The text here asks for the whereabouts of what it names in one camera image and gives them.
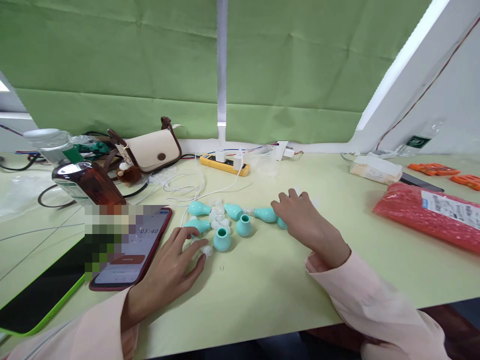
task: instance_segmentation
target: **red plastic bag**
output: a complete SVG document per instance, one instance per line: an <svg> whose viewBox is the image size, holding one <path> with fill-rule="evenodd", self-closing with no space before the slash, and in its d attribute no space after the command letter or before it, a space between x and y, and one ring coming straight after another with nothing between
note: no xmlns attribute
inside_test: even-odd
<svg viewBox="0 0 480 360"><path fill-rule="evenodd" d="M398 182L373 212L480 253L480 204Z"/></svg>

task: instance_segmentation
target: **teal silicone bulb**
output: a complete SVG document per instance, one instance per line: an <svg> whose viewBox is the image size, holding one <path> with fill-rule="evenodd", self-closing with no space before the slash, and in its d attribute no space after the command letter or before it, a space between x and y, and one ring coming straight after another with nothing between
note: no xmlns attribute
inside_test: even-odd
<svg viewBox="0 0 480 360"><path fill-rule="evenodd" d="M231 219L237 221L240 220L240 217L244 213L240 206L234 204L226 203L223 208Z"/></svg>
<svg viewBox="0 0 480 360"><path fill-rule="evenodd" d="M192 219L190 221L187 221L185 224L185 227L189 227L189 226L193 226L194 228L197 228L200 234L210 230L210 223L206 220Z"/></svg>
<svg viewBox="0 0 480 360"><path fill-rule="evenodd" d="M279 227L281 227L283 230L287 230L287 228L288 228L287 224L284 223L284 221L283 221L281 218L279 218L279 217L276 218L276 224L277 224Z"/></svg>
<svg viewBox="0 0 480 360"><path fill-rule="evenodd" d="M253 212L256 218L262 219L266 223L274 223L277 221L277 214L271 207L255 209Z"/></svg>
<svg viewBox="0 0 480 360"><path fill-rule="evenodd" d="M232 244L232 238L224 227L219 227L213 237L213 246L221 253L227 251Z"/></svg>
<svg viewBox="0 0 480 360"><path fill-rule="evenodd" d="M242 215L240 220L236 223L236 233L241 237L247 237L252 233L252 223L250 222L250 216Z"/></svg>
<svg viewBox="0 0 480 360"><path fill-rule="evenodd" d="M212 210L211 206L207 206L200 201L192 201L190 203L190 206L188 207L188 213L194 216L208 215L210 214L211 210Z"/></svg>

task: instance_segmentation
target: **bottle label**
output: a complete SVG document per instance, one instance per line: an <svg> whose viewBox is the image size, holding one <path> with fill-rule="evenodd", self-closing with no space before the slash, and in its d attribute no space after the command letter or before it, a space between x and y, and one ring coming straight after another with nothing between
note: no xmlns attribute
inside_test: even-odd
<svg viewBox="0 0 480 360"><path fill-rule="evenodd" d="M95 205L95 203L88 197L85 191L82 190L78 184L73 181L65 179L53 179L53 181L63 189L68 195L77 200L81 205Z"/></svg>
<svg viewBox="0 0 480 360"><path fill-rule="evenodd" d="M427 143L430 141L431 139L428 138L428 137L423 137L423 136L418 136L418 135L414 135L411 137L410 140L408 140L408 142L406 143L407 146L411 147L411 148L417 148L417 149L421 149L423 148L425 145L427 145Z"/></svg>

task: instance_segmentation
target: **phone screen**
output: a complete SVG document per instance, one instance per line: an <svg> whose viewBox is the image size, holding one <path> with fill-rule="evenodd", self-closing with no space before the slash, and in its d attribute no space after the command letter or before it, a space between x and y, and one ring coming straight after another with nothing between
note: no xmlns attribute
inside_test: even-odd
<svg viewBox="0 0 480 360"><path fill-rule="evenodd" d="M28 333L84 274L85 240L82 239L0 309L0 328Z"/></svg>
<svg viewBox="0 0 480 360"><path fill-rule="evenodd" d="M154 215L144 216L143 224L135 225L135 233L128 235L128 243L121 244L122 256L110 262L93 280L93 285L115 287L134 284L170 212L169 209L160 209Z"/></svg>
<svg viewBox="0 0 480 360"><path fill-rule="evenodd" d="M424 188L424 189L432 190L432 191L436 191L436 192L443 193L445 191L438 186L435 186L435 185L432 185L431 183L420 180L419 178L417 178L415 176L412 176L412 175L409 175L405 172L402 174L400 181L402 183L405 183L405 184L415 185L415 186L418 186L420 188Z"/></svg>

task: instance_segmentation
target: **hand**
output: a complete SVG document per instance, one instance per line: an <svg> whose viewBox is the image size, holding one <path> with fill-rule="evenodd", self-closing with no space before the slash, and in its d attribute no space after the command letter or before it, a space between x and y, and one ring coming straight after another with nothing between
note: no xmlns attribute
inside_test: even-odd
<svg viewBox="0 0 480 360"><path fill-rule="evenodd" d="M271 202L271 207L288 226L288 233L300 243L317 253L332 269L338 268L350 256L351 250L340 231L329 223L310 201L309 194L297 195L294 189L278 195L280 203Z"/></svg>
<svg viewBox="0 0 480 360"><path fill-rule="evenodd" d="M185 240L191 239L192 235L200 235L197 228L176 227L172 231L153 258L145 277L128 292L121 314L121 331L172 303L198 279L204 269L205 254L200 256L192 271L185 275L185 270L197 251L209 242L206 239L195 241L182 252Z"/></svg>

